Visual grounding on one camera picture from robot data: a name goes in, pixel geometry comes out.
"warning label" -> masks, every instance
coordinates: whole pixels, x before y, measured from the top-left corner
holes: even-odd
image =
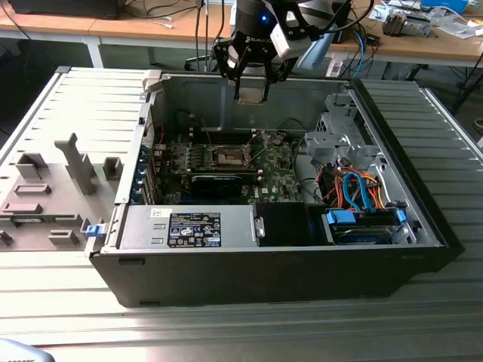
[[[172,213],[169,247],[221,247],[219,213]]]

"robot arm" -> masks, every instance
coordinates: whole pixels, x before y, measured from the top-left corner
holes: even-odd
[[[341,14],[346,15],[349,12],[351,4],[350,0],[345,0],[333,14],[320,11],[317,6],[313,6],[328,1],[330,0],[237,1],[235,29],[231,38],[217,39],[214,45],[214,56],[220,74],[235,82],[236,100],[239,98],[242,75],[252,72],[265,75],[262,99],[262,102],[265,102],[270,85],[284,81],[300,56],[316,49],[317,58],[321,60],[324,57],[328,45],[314,46],[313,41],[319,41],[324,34],[334,34],[347,29],[363,18],[374,4],[374,0],[371,0],[366,13],[355,22],[334,28]],[[319,28],[307,22],[306,17],[325,18],[325,25]],[[281,61],[274,69],[272,61],[276,56]]]

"motherboard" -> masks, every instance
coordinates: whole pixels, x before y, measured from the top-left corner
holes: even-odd
[[[284,134],[260,131],[218,140],[204,133],[160,146],[154,156],[162,204],[302,201],[291,140]]]

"blue cable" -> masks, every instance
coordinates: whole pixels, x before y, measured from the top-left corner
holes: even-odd
[[[352,31],[354,32],[354,34],[357,35],[357,37],[359,39],[359,44],[361,45],[361,49],[362,49],[361,59],[359,60],[359,66],[357,67],[357,70],[355,71],[354,75],[352,76],[353,78],[355,78],[357,76],[357,74],[359,73],[359,71],[361,70],[362,63],[364,62],[365,44],[364,44],[364,41],[362,40],[361,34],[356,32],[354,29]]]
[[[371,203],[371,200],[368,197],[368,193],[367,193],[367,191],[365,189],[365,181],[357,173],[351,172],[351,173],[348,173],[344,177],[344,182],[343,182],[343,194],[344,194],[344,198],[347,200],[347,202],[349,204],[351,204],[355,208],[356,211],[361,211],[361,208],[354,201],[352,201],[351,198],[350,198],[350,196],[349,196],[349,180],[350,180],[351,176],[355,176],[355,178],[359,182],[359,186],[361,188],[362,202],[364,202],[365,208],[368,209],[372,213],[375,212],[376,209],[374,208],[373,204]]]

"blue latch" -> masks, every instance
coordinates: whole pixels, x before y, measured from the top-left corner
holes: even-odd
[[[330,210],[327,213],[327,221],[330,224],[355,224],[355,216],[349,210]]]
[[[398,217],[399,222],[400,222],[401,224],[404,224],[404,223],[406,222],[406,220],[408,219],[408,218],[406,217],[405,212],[404,212],[403,210],[397,210],[397,211],[395,212],[395,215]]]
[[[106,236],[106,233],[106,224],[90,224],[85,230],[85,234],[88,238],[101,238]]]

